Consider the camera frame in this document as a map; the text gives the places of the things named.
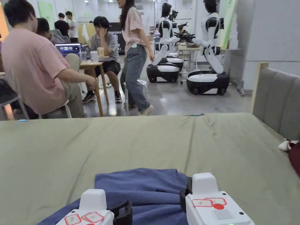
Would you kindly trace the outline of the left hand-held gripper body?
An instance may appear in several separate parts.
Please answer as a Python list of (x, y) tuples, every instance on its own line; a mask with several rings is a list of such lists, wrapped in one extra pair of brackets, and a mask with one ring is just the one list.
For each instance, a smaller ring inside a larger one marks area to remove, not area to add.
[(79, 208), (72, 209), (58, 225), (112, 225), (114, 213), (107, 209), (105, 191), (88, 189), (80, 198)]

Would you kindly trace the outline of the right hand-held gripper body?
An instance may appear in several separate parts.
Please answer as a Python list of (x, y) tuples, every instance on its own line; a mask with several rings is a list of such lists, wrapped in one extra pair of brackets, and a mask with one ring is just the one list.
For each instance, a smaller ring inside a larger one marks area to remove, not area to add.
[(187, 178), (185, 212), (189, 225), (254, 225), (228, 193), (219, 190), (211, 173)]

